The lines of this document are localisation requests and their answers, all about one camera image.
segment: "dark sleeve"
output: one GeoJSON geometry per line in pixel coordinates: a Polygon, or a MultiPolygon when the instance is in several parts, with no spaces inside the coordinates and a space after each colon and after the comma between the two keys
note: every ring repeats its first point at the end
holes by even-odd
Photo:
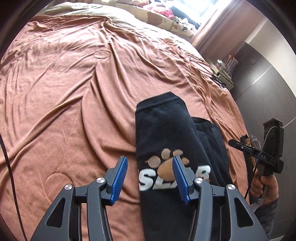
{"type": "Polygon", "coordinates": [[[274,225],[274,218],[276,215],[278,200],[279,199],[266,205],[262,205],[255,211],[255,215],[261,223],[268,238],[270,238],[270,234],[274,225]]]}

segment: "pink curtain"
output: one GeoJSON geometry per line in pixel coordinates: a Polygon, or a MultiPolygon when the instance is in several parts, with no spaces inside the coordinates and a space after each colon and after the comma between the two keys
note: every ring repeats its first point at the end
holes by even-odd
{"type": "Polygon", "coordinates": [[[201,25],[191,44],[203,56],[223,59],[237,51],[265,16],[246,0],[218,2],[214,14],[201,25]]]}

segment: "dark panel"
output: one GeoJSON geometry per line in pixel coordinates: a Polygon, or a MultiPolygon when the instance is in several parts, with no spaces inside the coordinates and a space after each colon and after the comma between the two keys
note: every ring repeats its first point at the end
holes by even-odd
{"type": "Polygon", "coordinates": [[[238,51],[235,59],[239,63],[232,73],[234,88],[230,91],[234,100],[246,91],[271,66],[259,52],[247,43],[238,51]]]}
{"type": "Polygon", "coordinates": [[[296,98],[271,67],[254,85],[236,99],[249,135],[263,141],[263,123],[277,118],[286,125],[296,116],[296,98]]]}
{"type": "Polygon", "coordinates": [[[284,129],[284,169],[276,178],[279,184],[279,205],[272,237],[284,235],[296,217],[296,120],[284,129]]]}

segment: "silver screw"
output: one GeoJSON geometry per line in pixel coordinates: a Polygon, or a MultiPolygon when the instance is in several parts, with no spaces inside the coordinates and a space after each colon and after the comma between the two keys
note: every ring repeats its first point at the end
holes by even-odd
{"type": "Polygon", "coordinates": [[[66,186],[65,186],[65,190],[70,190],[70,189],[72,189],[72,184],[67,184],[66,186]]]}
{"type": "Polygon", "coordinates": [[[105,178],[99,177],[96,181],[97,181],[97,183],[104,183],[105,182],[105,178]]]}
{"type": "Polygon", "coordinates": [[[203,179],[200,178],[200,177],[196,178],[194,181],[195,181],[196,183],[198,183],[198,184],[203,183],[203,179]]]}
{"type": "Polygon", "coordinates": [[[228,184],[228,185],[227,185],[227,188],[228,188],[229,190],[234,190],[234,189],[235,189],[235,186],[234,186],[233,184],[228,184]]]}

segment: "wrinkled fabric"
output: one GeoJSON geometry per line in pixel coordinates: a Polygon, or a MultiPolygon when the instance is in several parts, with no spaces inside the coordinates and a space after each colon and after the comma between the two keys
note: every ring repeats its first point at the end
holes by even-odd
{"type": "MultiPolygon", "coordinates": [[[[229,138],[246,134],[238,108],[188,55],[171,39],[102,16],[36,16],[22,29],[0,62],[0,132],[28,239],[64,185],[87,185],[125,155],[128,171],[120,199],[107,208],[109,223],[114,241],[144,240],[135,110],[168,91],[184,100],[191,116],[218,125],[232,180],[246,190],[243,154],[227,146],[229,138]]],[[[3,156],[0,190],[0,213],[21,241],[3,156]]],[[[85,206],[82,231],[87,240],[85,206]]]]}

